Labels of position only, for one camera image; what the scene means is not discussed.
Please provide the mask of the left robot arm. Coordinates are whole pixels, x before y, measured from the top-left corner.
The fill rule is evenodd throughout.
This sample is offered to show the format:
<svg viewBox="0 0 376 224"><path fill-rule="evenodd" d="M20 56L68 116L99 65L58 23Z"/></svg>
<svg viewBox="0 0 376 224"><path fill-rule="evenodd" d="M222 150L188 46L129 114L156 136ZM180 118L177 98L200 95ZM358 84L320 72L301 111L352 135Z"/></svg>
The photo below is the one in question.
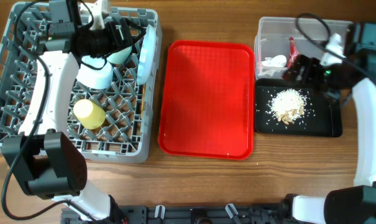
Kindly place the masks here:
<svg viewBox="0 0 376 224"><path fill-rule="evenodd" d="M140 27L122 18L99 27L102 14L81 21L81 1L50 1L51 20L31 56L37 61L37 79L29 110L19 133L2 144L14 177L23 193L53 205L64 204L89 223L128 223L115 199L98 190L89 180L86 161L66 134L70 94L84 57L107 59L110 55L142 42L136 82L147 82L154 59L156 30Z"/></svg>

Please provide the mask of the light blue bowl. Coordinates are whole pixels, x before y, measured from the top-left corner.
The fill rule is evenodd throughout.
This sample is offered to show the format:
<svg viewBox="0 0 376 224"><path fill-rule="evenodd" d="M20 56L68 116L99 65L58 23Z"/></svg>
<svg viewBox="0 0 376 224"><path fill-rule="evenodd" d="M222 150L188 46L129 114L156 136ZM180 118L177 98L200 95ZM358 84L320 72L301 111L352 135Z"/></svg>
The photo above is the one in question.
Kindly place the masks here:
<svg viewBox="0 0 376 224"><path fill-rule="evenodd" d="M103 90L111 86L113 66L102 58L84 56L76 79L84 86Z"/></svg>

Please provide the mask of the red snack wrapper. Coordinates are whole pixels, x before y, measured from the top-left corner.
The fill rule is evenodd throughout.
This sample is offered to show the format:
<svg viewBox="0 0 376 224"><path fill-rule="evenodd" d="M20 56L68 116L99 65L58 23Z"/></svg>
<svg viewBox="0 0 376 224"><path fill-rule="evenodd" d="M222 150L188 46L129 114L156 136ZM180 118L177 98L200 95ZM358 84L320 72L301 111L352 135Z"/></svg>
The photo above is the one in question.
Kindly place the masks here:
<svg viewBox="0 0 376 224"><path fill-rule="evenodd" d="M295 40L293 37L289 38L289 43L290 43L290 54L289 54L289 58L286 64L286 67L288 68L290 68L293 65L296 58L300 55L298 49L296 48Z"/></svg>

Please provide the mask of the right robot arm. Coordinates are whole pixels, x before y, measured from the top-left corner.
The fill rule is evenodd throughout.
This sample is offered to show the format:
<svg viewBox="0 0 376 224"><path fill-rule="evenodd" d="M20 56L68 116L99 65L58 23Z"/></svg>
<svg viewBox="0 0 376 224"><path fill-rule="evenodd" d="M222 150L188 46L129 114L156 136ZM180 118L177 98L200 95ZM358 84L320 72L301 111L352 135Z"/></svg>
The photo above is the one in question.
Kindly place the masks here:
<svg viewBox="0 0 376 224"><path fill-rule="evenodd" d="M376 22L349 26L346 46L336 53L312 40L337 63L300 55L283 74L331 96L350 89L358 128L358 160L354 185L333 190L325 197L287 195L279 213L284 219L305 223L376 223Z"/></svg>

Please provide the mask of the wooden chopstick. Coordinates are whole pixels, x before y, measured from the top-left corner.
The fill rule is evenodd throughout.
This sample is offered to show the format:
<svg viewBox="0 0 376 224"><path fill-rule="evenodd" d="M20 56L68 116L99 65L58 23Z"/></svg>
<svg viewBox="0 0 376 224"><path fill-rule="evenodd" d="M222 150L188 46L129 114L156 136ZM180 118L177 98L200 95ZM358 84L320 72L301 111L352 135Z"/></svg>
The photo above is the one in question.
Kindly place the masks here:
<svg viewBox="0 0 376 224"><path fill-rule="evenodd" d="M140 119L143 120L144 118L144 110L145 110L145 89L146 84L142 85L142 101L141 101L141 109L140 109Z"/></svg>

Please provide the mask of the white tissue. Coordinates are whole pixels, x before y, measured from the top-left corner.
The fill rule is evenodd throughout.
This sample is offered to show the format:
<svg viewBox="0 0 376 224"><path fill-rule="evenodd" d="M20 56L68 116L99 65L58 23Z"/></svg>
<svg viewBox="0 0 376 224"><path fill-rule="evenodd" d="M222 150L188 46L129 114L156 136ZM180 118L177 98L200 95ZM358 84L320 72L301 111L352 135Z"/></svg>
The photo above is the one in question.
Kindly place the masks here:
<svg viewBox="0 0 376 224"><path fill-rule="evenodd" d="M284 55L277 55L274 57L266 57L265 60L261 61L264 67L285 67L287 64L287 58Z"/></svg>

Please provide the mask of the yellow plastic cup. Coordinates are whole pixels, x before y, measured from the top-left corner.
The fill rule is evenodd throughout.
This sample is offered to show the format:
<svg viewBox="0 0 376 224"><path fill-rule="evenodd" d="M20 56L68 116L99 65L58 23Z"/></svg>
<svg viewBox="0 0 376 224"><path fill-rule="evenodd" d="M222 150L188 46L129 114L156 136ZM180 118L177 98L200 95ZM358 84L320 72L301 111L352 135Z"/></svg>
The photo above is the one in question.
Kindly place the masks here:
<svg viewBox="0 0 376 224"><path fill-rule="evenodd" d="M105 120L105 111L90 100L79 100L73 107L73 114L86 129L99 128Z"/></svg>

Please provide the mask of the green bowl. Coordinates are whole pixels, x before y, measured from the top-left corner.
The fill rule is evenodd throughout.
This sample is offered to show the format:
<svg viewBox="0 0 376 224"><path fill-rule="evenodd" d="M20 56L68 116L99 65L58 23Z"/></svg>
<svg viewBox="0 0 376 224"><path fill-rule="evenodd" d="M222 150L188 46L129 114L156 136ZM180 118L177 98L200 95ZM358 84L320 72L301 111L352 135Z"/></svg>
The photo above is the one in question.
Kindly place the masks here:
<svg viewBox="0 0 376 224"><path fill-rule="evenodd" d="M116 64L116 65L123 64L127 60L128 56L131 54L131 52L132 52L132 47L130 46L118 52L114 52L113 54L107 57L107 61L109 63Z"/></svg>

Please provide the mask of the food scraps and rice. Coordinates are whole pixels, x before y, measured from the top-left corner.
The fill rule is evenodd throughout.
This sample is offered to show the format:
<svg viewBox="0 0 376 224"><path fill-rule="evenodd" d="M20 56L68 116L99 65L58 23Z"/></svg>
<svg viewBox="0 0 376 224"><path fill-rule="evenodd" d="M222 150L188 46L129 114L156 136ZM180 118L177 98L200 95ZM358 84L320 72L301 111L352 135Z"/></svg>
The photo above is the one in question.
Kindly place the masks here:
<svg viewBox="0 0 376 224"><path fill-rule="evenodd" d="M270 115L277 124L286 126L296 121L304 124L305 118L316 116L309 90L287 88L272 93L266 106L265 114Z"/></svg>

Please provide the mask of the light blue round plate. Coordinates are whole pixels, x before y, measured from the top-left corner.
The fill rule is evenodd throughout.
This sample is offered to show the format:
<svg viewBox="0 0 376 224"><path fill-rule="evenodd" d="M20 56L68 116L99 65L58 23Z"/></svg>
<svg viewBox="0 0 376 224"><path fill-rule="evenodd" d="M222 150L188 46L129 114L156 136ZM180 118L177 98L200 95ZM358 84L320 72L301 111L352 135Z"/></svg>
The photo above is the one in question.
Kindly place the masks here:
<svg viewBox="0 0 376 224"><path fill-rule="evenodd" d="M137 84L144 85L147 83L152 65L154 62L155 46L156 46L156 30L153 26L148 25L146 34L142 42L140 51L139 64L137 68Z"/></svg>

